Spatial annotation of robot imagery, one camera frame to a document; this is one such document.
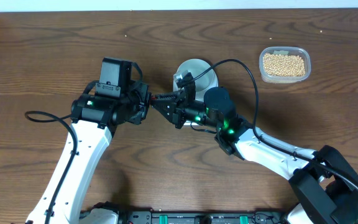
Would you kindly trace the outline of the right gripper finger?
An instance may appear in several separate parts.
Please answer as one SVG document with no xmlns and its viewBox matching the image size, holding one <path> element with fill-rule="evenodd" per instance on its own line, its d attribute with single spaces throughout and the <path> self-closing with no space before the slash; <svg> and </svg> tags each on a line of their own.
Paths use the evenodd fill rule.
<svg viewBox="0 0 358 224">
<path fill-rule="evenodd" d="M 153 95 L 152 100 L 180 100 L 185 99 L 185 94 L 179 91 Z"/>
<path fill-rule="evenodd" d="M 151 105 L 156 109 L 169 123 L 179 128 L 179 113 L 177 104 L 173 100 L 152 99 Z"/>
</svg>

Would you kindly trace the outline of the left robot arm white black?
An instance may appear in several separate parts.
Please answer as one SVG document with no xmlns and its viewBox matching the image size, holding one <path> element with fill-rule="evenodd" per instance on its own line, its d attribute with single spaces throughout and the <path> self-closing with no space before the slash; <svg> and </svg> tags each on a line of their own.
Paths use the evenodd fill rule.
<svg viewBox="0 0 358 224">
<path fill-rule="evenodd" d="M 140 125 L 147 116 L 151 94 L 142 78 L 132 80 L 132 70 L 142 70 L 135 62 L 103 58 L 99 80 L 89 82 L 73 101 L 64 117 L 27 111 L 25 117 L 44 115 L 47 122 L 59 122 L 68 137 L 52 177 L 27 223 L 81 223 L 80 212 L 95 168 L 110 145 L 117 127 Z"/>
</svg>

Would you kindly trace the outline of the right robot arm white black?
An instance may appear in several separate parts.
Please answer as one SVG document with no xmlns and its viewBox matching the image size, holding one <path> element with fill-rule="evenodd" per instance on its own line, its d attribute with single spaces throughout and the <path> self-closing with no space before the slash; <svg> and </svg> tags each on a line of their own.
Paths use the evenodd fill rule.
<svg viewBox="0 0 358 224">
<path fill-rule="evenodd" d="M 331 146 L 305 149 L 269 136 L 236 112 L 228 91 L 214 87 L 195 99 L 188 85 L 154 95 L 151 105 L 180 129 L 187 121 L 214 128 L 215 141 L 228 155 L 260 164 L 286 179 L 298 199 L 287 223 L 357 223 L 358 174 Z"/>
</svg>

